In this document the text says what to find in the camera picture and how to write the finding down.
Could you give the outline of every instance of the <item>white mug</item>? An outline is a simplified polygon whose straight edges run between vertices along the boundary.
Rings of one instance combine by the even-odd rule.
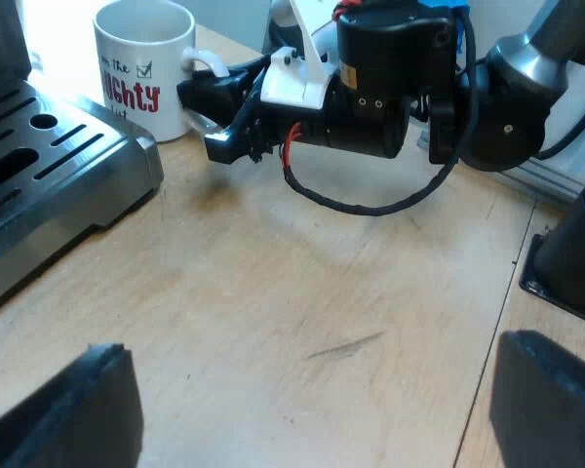
[[[182,109],[176,86],[190,79],[194,60],[217,77],[229,76],[223,61],[195,49],[195,19],[168,0],[121,0],[94,19],[97,58],[106,107],[141,125],[156,141],[205,131],[197,114]]]

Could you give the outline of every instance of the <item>scratch on table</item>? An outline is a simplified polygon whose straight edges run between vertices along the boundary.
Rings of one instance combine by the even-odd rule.
[[[419,231],[422,229],[422,227],[420,226],[420,224],[418,224],[416,222],[416,220],[413,218],[413,216],[408,216],[409,220],[411,221],[411,223],[413,224],[413,226],[416,228],[416,231]]]
[[[491,211],[494,209],[494,205],[496,205],[496,197],[494,197],[494,201],[491,202],[491,207],[489,207],[489,212],[487,212],[486,220],[489,219],[489,215],[491,215]]]
[[[350,343],[342,344],[334,348],[324,349],[323,351],[311,354],[305,359],[313,359],[318,358],[320,356],[331,356],[336,359],[349,358],[358,351],[360,351],[360,349],[362,349],[363,346],[375,341],[376,339],[381,338],[384,334],[385,331],[380,331],[379,333],[371,334],[370,336],[357,339]]]

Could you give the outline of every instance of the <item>checkbox on mug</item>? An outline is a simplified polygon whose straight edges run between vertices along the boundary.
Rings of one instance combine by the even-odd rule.
[[[136,78],[151,78],[152,77],[152,60],[146,66],[136,66]]]

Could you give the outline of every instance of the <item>espresso machine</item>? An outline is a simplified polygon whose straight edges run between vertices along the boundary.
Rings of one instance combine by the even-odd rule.
[[[85,98],[41,93],[30,71],[16,4],[0,0],[0,303],[163,179],[150,133]]]

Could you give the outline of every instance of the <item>black cable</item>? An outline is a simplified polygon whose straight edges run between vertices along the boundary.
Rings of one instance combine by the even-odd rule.
[[[576,140],[576,137],[581,135],[585,130],[585,115],[581,117],[576,125],[570,130],[566,136],[559,140],[555,145],[551,146],[550,148],[540,151],[534,157],[540,161],[546,161],[547,159],[552,158],[553,156],[557,156],[563,150],[565,150],[573,141]]]
[[[331,198],[324,197],[323,195],[304,187],[294,177],[293,170],[290,166],[284,167],[284,178],[288,185],[295,192],[303,195],[306,198],[318,203],[337,212],[347,213],[349,215],[365,215],[365,216],[384,216],[391,215],[407,208],[412,207],[418,202],[429,196],[434,190],[436,190],[442,182],[445,181],[447,176],[450,174],[452,169],[459,161],[459,158],[465,151],[470,150],[470,142],[475,131],[475,127],[479,120],[479,96],[477,93],[476,84],[476,62],[477,62],[477,51],[475,45],[475,31],[470,22],[468,12],[466,9],[456,9],[457,16],[463,21],[466,33],[466,72],[468,74],[468,82],[470,84],[470,101],[469,101],[469,116],[468,123],[464,130],[464,133],[457,144],[455,152],[448,163],[446,163],[440,171],[429,181],[426,187],[411,194],[408,198],[401,200],[392,205],[385,207],[371,208],[364,207],[361,205],[347,205],[345,203],[337,202]]]

